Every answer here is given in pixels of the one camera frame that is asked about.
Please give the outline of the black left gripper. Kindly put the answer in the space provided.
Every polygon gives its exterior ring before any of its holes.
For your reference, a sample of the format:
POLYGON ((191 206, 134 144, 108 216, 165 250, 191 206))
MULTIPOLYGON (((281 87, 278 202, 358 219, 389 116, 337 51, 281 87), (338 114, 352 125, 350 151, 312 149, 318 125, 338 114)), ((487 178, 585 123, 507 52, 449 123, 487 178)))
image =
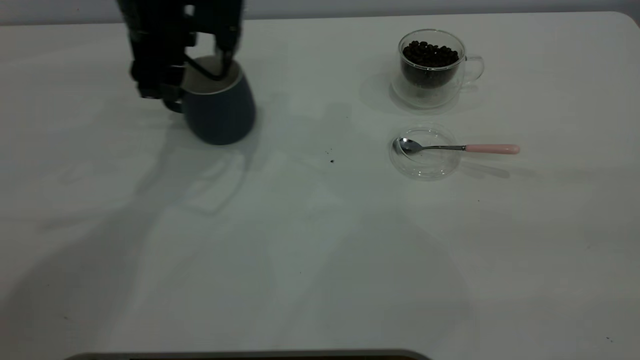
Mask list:
POLYGON ((242 35, 242 0, 119 0, 130 36, 131 78, 148 100, 178 101, 185 72, 185 47, 173 35, 211 34, 223 80, 230 72, 242 35))

